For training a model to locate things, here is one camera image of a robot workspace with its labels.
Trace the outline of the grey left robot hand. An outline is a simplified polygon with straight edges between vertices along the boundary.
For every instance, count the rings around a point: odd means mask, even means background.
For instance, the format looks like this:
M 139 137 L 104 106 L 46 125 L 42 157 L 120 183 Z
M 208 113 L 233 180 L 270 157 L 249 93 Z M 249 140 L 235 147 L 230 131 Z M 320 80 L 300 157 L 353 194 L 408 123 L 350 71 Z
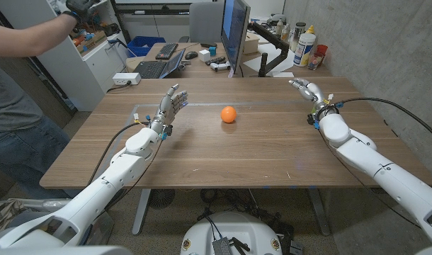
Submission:
M 188 104 L 188 93 L 182 91 L 175 94 L 179 85 L 172 86 L 162 98 L 150 128 L 159 135 L 164 128 L 172 124 L 175 115 Z

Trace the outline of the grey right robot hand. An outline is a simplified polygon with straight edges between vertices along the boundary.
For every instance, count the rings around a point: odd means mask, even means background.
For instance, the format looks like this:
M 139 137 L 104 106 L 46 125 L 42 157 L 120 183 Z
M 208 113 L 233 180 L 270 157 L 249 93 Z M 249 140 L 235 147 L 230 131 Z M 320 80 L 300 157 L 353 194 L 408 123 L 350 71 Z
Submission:
M 304 99 L 313 103 L 311 115 L 315 122 L 319 122 L 327 115 L 339 114 L 336 106 L 324 102 L 324 94 L 315 83 L 302 78 L 293 78 L 289 84 L 297 89 Z

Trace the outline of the person's gloved hand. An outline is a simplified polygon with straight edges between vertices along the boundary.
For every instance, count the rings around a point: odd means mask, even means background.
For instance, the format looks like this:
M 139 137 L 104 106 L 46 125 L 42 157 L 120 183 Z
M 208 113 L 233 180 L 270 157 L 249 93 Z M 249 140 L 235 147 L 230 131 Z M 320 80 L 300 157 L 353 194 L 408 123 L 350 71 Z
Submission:
M 66 0 L 62 13 L 75 18 L 77 23 L 82 23 L 91 14 L 97 3 L 98 1 L 95 0 Z

